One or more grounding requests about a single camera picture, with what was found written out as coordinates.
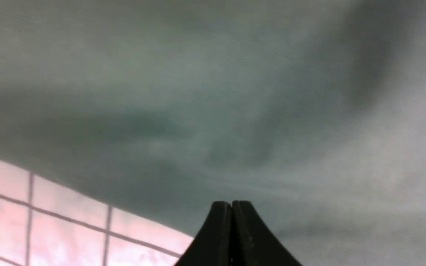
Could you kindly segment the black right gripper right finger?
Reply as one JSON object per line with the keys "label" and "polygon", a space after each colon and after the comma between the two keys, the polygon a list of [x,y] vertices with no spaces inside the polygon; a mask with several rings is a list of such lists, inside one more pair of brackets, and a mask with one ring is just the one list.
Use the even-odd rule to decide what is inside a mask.
{"label": "black right gripper right finger", "polygon": [[233,201],[231,264],[233,266],[300,266],[249,201]]}

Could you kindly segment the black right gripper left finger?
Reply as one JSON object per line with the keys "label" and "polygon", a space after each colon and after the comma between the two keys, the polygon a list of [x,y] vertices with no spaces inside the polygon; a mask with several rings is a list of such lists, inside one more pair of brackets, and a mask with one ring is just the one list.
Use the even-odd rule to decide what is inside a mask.
{"label": "black right gripper left finger", "polygon": [[198,234],[176,266],[229,266],[232,208],[215,201]]}

